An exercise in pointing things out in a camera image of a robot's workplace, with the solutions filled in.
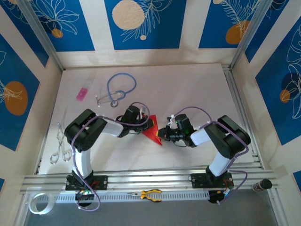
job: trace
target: yellow handle pliers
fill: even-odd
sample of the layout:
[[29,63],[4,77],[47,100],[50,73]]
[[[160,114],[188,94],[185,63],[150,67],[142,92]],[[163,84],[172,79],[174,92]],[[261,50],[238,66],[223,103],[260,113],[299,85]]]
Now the yellow handle pliers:
[[149,190],[149,191],[131,192],[131,193],[127,193],[127,194],[132,195],[132,196],[140,196],[141,199],[148,199],[152,202],[161,202],[162,199],[153,199],[153,198],[147,196],[147,194],[150,194],[150,193],[153,193],[153,192],[162,193],[161,190],[152,189],[152,190]]

